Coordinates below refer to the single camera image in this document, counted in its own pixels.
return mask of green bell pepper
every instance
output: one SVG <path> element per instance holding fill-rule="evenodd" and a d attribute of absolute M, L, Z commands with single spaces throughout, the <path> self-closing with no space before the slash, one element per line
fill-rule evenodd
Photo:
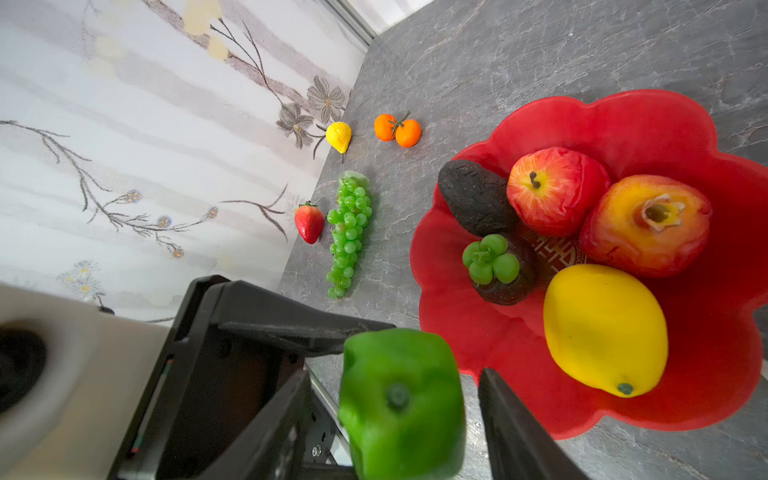
<path fill-rule="evenodd" d="M 388 329 L 349 338 L 339 396 L 360 480 L 442 480 L 461 469 L 464 397 L 442 337 Z"/>

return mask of lemon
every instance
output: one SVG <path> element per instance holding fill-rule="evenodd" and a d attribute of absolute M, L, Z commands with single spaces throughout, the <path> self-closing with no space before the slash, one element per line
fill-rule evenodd
<path fill-rule="evenodd" d="M 331 125 L 328 125 L 326 139 L 331 144 L 331 147 L 337 149 L 340 154 L 343 154 L 349 148 L 349 141 L 352 140 L 352 128 L 342 121 L 333 122 Z"/>
<path fill-rule="evenodd" d="M 628 273 L 574 265 L 554 276 L 544 301 L 549 353 L 569 376 L 629 398 L 661 379 L 667 323 L 650 290 Z"/>

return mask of flower-shaped red plate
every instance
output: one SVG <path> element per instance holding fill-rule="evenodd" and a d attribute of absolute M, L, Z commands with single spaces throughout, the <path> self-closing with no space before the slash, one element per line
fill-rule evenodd
<path fill-rule="evenodd" d="M 667 319 L 669 359 L 659 385 L 622 399 L 562 372 L 543 337 L 546 285 L 516 306 L 483 301 L 461 260 L 466 245 L 478 238 L 458 225 L 437 187 L 411 245 L 413 275 L 422 287 L 422 329 L 445 338 L 460 370 L 475 381 L 483 367 L 496 369 L 556 439 L 586 432 L 603 415 L 674 431 L 735 413 L 760 379 L 762 346 L 752 314 L 768 303 L 768 168 L 719 152 L 714 123 L 698 103 L 656 90 L 628 91 L 593 104 L 566 97 L 531 102 L 455 159 L 507 177 L 521 156 L 554 146 L 602 162 L 613 181 L 664 175 L 696 187 L 712 202 L 709 243 L 696 261 L 671 278 L 641 279 Z M 554 247 L 539 254 L 550 261 L 570 254 L 564 262 L 573 263 L 575 241 L 551 240 Z"/>

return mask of gray marble countertop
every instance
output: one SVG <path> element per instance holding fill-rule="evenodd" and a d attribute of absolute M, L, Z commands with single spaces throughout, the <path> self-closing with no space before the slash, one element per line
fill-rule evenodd
<path fill-rule="evenodd" d="M 409 250 L 440 167 L 529 101 L 591 102 L 636 88 L 688 95 L 712 115 L 721 151 L 766 164 L 768 2 L 437 0 L 374 41 L 344 115 L 354 132 L 345 163 L 332 151 L 313 197 L 327 212 L 340 172 L 371 179 L 375 213 L 351 296 L 326 297 L 329 230 L 316 245 L 296 243 L 279 291 L 321 310 L 418 328 Z M 424 128 L 415 147 L 376 139 L 378 114 L 407 110 Z M 766 345 L 768 308 L 756 321 Z M 310 365 L 338 400 L 340 356 Z M 477 389 L 462 382 L 468 442 L 457 478 L 491 478 Z M 594 480 L 768 480 L 768 382 L 707 429 L 655 432 L 603 418 L 560 446 Z"/>

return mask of black avocado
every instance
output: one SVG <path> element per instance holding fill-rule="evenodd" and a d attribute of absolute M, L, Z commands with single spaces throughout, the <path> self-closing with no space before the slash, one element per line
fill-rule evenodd
<path fill-rule="evenodd" d="M 507 253 L 518 258 L 520 273 L 511 283 L 502 283 L 495 276 L 488 285 L 472 282 L 483 300 L 497 305 L 515 305 L 525 300 L 536 286 L 537 259 L 533 247 L 519 237 L 504 235 L 507 239 Z"/>
<path fill-rule="evenodd" d="M 443 165 L 437 186 L 458 224 L 472 235 L 511 233 L 520 222 L 507 200 L 507 180 L 473 161 Z"/>

